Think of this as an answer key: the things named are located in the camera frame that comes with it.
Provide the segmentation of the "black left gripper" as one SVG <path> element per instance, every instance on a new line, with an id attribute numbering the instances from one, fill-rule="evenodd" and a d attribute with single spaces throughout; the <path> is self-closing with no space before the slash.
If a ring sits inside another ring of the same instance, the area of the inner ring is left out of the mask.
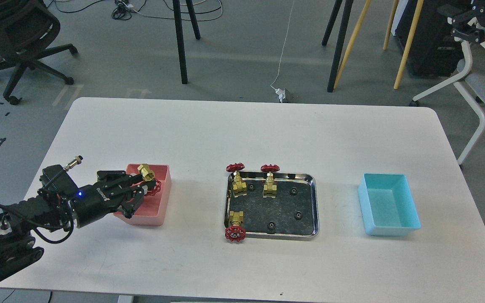
<path id="1" fill-rule="evenodd" d="M 141 206 L 145 194 L 160 191 L 160 181 L 144 181 L 141 174 L 100 170 L 97 172 L 97 182 L 79 188 L 70 201 L 76 227 L 88 226 L 115 212 L 131 218 Z"/>

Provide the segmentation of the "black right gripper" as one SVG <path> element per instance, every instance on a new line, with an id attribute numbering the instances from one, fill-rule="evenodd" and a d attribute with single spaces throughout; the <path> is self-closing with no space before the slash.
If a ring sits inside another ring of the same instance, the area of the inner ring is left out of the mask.
<path id="1" fill-rule="evenodd" d="M 481 44 L 485 42 L 485 0 L 472 0 L 469 8 L 447 6 L 447 21 L 455 40 Z"/>

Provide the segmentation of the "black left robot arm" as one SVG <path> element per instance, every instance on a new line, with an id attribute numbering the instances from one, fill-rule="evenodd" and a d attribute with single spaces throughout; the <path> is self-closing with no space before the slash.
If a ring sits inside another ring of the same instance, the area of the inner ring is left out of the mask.
<path id="1" fill-rule="evenodd" d="M 13 205 L 0 205 L 0 282 L 41 259 L 44 249 L 35 246 L 35 232 L 46 243 L 55 244 L 39 232 L 40 228 L 64 230 L 96 222 L 109 213 L 120 212 L 131 218 L 144 198 L 160 191 L 161 182 L 147 164 L 137 173 L 100 170 L 92 185 L 77 187 L 68 172 L 82 162 L 74 157 L 67 165 L 42 170 L 42 187 L 35 197 Z"/>

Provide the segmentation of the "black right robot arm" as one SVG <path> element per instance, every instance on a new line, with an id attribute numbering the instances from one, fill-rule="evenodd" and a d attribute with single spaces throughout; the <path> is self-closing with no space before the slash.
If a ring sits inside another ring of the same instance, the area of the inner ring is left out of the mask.
<path id="1" fill-rule="evenodd" d="M 452 25 L 452 36 L 469 43 L 485 42 L 485 0 L 472 0 L 464 10 L 451 5 L 439 8 Z"/>

